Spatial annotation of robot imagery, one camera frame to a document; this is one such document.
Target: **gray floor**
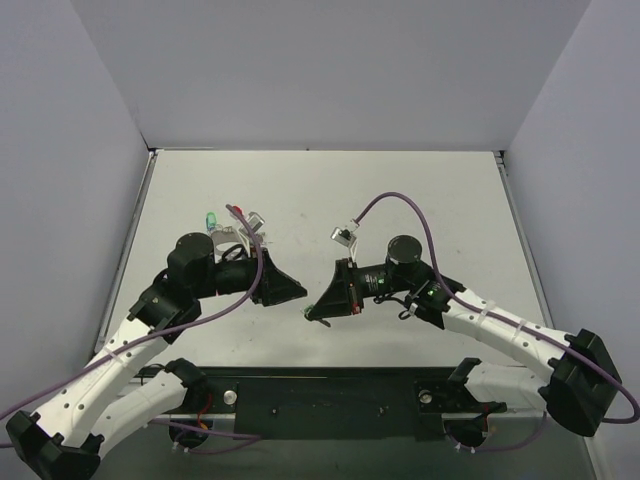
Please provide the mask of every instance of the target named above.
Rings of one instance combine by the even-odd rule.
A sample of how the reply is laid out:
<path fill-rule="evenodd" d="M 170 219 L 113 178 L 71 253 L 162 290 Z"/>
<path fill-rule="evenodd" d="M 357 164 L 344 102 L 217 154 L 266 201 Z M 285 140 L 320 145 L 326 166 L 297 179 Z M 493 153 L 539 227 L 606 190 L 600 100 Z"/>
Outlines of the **gray floor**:
<path fill-rule="evenodd" d="M 534 428 L 532 420 L 493 422 L 493 444 L 515 443 Z M 206 448 L 227 443 L 209 440 Z M 510 453 L 456 453 L 451 442 L 269 441 L 219 456 L 171 452 L 163 427 L 140 430 L 105 459 L 95 480 L 236 479 L 566 479 L 595 478 L 581 438 L 551 425 L 528 448 Z"/>

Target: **gray wall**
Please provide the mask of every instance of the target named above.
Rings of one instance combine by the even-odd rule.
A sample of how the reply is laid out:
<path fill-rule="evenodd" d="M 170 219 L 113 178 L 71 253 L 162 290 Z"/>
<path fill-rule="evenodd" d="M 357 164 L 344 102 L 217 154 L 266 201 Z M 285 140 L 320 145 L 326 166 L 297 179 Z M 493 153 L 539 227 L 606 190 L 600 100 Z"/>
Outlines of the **gray wall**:
<path fill-rule="evenodd" d="M 0 410 L 86 361 L 146 157 L 71 3 L 5 0 Z M 2 478 L 35 478 L 10 450 L 0 465 Z"/>
<path fill-rule="evenodd" d="M 589 0 L 72 0 L 153 147 L 506 148 Z"/>
<path fill-rule="evenodd" d="M 599 332 L 636 395 L 639 21 L 637 0 L 592 2 L 507 156 L 556 325 Z M 630 410 L 618 398 L 612 415 Z M 640 426 L 600 431 L 619 478 L 637 478 Z"/>

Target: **bolt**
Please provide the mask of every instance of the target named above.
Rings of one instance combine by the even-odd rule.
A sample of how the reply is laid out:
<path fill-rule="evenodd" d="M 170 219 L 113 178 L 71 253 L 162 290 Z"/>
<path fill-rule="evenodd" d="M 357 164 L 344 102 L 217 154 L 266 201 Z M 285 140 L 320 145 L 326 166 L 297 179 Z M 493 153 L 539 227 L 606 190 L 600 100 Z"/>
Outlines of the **bolt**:
<path fill-rule="evenodd" d="M 224 396 L 222 397 L 222 399 L 227 405 L 233 405 L 234 403 L 236 403 L 236 400 L 238 400 L 238 394 L 233 390 L 227 390 L 226 392 L 224 392 Z"/>
<path fill-rule="evenodd" d="M 433 400 L 433 396 L 431 395 L 431 392 L 429 392 L 429 390 L 421 390 L 418 394 L 418 399 L 420 400 L 420 403 L 424 403 L 426 405 L 428 403 L 431 403 L 431 400 Z"/>

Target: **white table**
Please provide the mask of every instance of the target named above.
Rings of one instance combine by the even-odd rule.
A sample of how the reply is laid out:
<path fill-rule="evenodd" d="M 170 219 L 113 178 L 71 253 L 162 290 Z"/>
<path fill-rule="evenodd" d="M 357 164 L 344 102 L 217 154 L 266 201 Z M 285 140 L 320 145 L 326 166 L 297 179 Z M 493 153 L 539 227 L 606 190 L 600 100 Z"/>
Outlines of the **white table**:
<path fill-rule="evenodd" d="M 423 209 L 443 273 L 485 298 L 543 324 L 515 223 L 491 152 L 160 151 L 113 310 L 113 333 L 139 294 L 166 266 L 185 233 L 204 231 L 224 206 L 255 210 L 271 256 L 309 291 L 306 299 L 236 312 L 188 330 L 154 362 L 185 357 L 201 366 L 453 366 L 464 357 L 513 364 L 507 357 L 415 318 L 396 318 L 399 305 L 365 301 L 359 316 L 333 327 L 310 323 L 301 309 L 316 301 L 346 249 L 329 239 L 377 194 L 399 191 Z M 397 199 L 383 200 L 358 230 L 358 264 L 381 263 L 398 234 L 424 234 Z M 207 299 L 204 314 L 239 295 Z"/>

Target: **robotic arm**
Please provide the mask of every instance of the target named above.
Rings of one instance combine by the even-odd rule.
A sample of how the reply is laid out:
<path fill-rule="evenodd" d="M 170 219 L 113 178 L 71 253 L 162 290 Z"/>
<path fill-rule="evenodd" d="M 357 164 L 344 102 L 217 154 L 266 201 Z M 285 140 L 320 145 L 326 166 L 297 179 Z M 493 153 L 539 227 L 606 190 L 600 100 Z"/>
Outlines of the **robotic arm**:
<path fill-rule="evenodd" d="M 175 342 L 181 334 L 176 327 L 201 315 L 199 299 L 248 291 L 258 274 L 251 295 L 256 304 L 268 307 L 307 295 L 297 281 L 275 267 L 265 247 L 260 247 L 259 270 L 246 229 L 254 230 L 255 239 L 261 223 L 252 225 L 251 218 L 241 222 L 244 230 L 238 229 L 237 238 L 248 258 L 216 262 L 210 236 L 190 233 L 180 238 L 167 258 L 167 269 L 140 295 L 118 331 L 85 368 L 90 371 L 32 414 L 20 411 L 8 421 L 17 454 L 41 478 L 90 478 L 115 444 L 157 415 L 181 406 L 193 411 L 206 406 L 211 394 L 206 375 L 184 359 L 170 362 L 151 382 L 113 402 L 142 367 Z"/>
<path fill-rule="evenodd" d="M 332 238 L 355 250 L 355 235 L 336 229 Z M 395 301 L 404 307 L 399 318 L 415 316 L 436 327 L 467 335 L 513 358 L 523 367 L 506 367 L 466 359 L 456 370 L 464 388 L 478 402 L 502 402 L 510 409 L 537 409 L 549 414 L 568 430 L 593 436 L 616 394 L 616 389 L 596 372 L 568 355 L 560 346 L 576 350 L 612 377 L 620 376 L 597 335 L 581 330 L 577 336 L 545 328 L 497 308 L 461 283 L 443 277 L 450 294 L 434 269 L 421 260 L 422 246 L 410 236 L 392 239 L 384 263 L 358 267 L 352 257 L 337 260 L 329 288 L 305 311 L 310 321 L 362 313 L 366 298 L 380 304 Z M 475 307 L 474 310 L 463 306 Z M 492 314 L 507 317 L 515 326 Z M 545 335 L 560 346 L 529 331 Z M 425 392 L 429 402 L 434 392 Z"/>

